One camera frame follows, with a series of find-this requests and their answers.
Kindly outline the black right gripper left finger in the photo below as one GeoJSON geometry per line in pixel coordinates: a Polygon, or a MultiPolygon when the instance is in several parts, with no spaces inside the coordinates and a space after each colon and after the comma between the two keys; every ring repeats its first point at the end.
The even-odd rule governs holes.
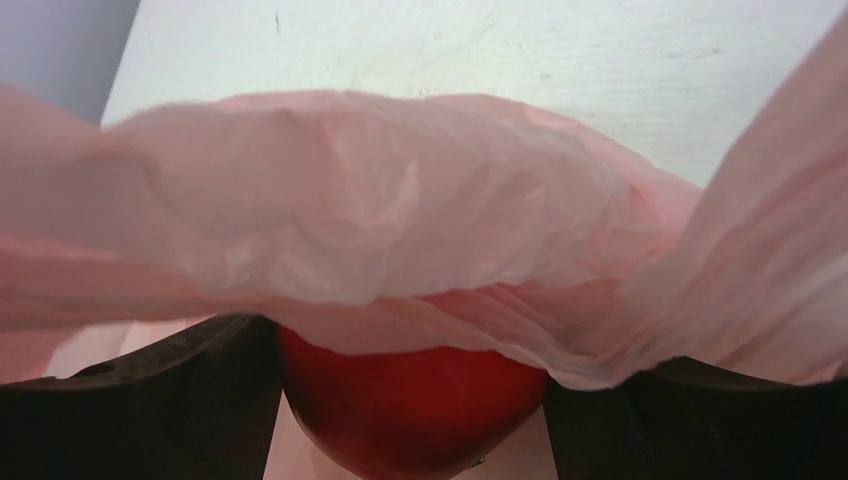
{"type": "Polygon", "coordinates": [[[205,320],[59,379],[1,389],[5,479],[259,479],[281,401],[276,327],[205,320]]]}

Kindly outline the pink plastic bag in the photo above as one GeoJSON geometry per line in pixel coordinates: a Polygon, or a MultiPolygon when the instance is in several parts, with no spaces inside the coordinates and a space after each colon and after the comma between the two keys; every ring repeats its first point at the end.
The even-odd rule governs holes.
{"type": "Polygon", "coordinates": [[[553,384],[679,358],[847,383],[847,20],[705,189],[488,95],[248,94],[102,128],[3,85],[1,389],[229,315],[276,327],[259,479],[339,466],[289,406],[282,327],[346,355],[494,351],[548,373],[543,411],[553,384]]]}

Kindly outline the red fake apple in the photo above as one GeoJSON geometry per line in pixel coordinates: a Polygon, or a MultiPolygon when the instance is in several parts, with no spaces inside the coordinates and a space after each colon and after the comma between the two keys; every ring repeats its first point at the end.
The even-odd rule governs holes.
{"type": "Polygon", "coordinates": [[[546,371],[494,351],[346,355],[278,332],[284,392],[313,443],[361,479],[451,479],[542,405],[546,371]]]}

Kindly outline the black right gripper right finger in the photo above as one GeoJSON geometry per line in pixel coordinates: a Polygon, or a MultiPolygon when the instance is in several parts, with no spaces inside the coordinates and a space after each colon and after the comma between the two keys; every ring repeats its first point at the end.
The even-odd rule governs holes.
{"type": "Polygon", "coordinates": [[[544,415],[561,479],[844,479],[847,383],[789,386],[689,358],[544,415]]]}

